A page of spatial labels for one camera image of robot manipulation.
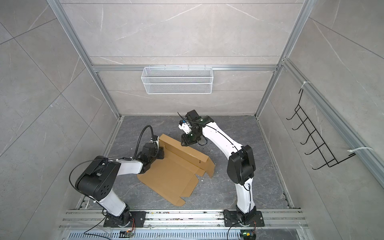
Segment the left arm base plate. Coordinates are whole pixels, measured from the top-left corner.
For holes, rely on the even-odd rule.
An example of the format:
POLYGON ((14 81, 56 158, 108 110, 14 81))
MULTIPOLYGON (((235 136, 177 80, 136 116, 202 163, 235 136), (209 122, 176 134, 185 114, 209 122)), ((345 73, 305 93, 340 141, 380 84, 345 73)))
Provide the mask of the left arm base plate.
POLYGON ((132 228, 135 224, 136 228, 142 228, 146 219, 147 212, 133 211, 124 212, 119 217, 107 213, 104 227, 109 228, 132 228))

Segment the brown cardboard box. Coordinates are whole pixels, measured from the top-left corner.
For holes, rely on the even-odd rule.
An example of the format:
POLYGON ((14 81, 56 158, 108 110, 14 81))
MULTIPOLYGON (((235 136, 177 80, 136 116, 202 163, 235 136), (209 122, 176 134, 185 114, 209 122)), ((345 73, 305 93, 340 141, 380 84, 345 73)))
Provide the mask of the brown cardboard box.
POLYGON ((148 171, 137 175, 150 189, 177 207, 186 202, 198 185, 197 176, 207 174, 213 177, 215 164, 211 158, 191 147, 183 147, 181 142, 163 134, 159 139, 165 156, 155 160, 148 171))

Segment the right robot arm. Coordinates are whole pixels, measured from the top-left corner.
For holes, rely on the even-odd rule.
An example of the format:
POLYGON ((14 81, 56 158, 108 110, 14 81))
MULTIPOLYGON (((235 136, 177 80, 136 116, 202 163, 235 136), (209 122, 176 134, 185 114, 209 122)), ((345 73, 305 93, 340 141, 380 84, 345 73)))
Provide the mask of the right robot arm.
POLYGON ((241 145, 229 137, 209 116, 200 116, 195 110, 181 117, 179 129, 183 147, 198 144, 201 139, 210 140, 228 160, 227 175, 235 184, 237 193, 236 215, 240 224, 248 225, 256 216, 253 200, 253 177, 256 170, 253 149, 241 145))

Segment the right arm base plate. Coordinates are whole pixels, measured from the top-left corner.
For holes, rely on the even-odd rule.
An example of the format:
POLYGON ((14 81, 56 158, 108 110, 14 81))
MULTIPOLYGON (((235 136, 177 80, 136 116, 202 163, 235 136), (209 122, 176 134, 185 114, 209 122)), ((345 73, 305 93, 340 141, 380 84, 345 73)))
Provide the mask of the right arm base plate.
POLYGON ((244 214, 240 210, 236 211, 223 211, 224 222, 226 227, 264 227, 264 217, 261 211, 255 209, 251 212, 244 214))

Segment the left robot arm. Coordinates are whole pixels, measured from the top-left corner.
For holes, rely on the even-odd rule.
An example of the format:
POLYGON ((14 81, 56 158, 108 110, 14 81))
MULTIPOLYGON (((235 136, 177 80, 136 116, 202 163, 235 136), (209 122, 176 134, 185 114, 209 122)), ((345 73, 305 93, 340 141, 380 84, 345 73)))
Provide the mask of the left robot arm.
POLYGON ((109 159, 97 156, 88 161, 89 166, 72 187, 93 199, 106 210, 106 220, 113 226, 126 227, 133 224, 130 207, 113 190, 118 176, 142 175, 158 159, 164 158, 164 148, 157 142, 146 143, 134 158, 109 159))

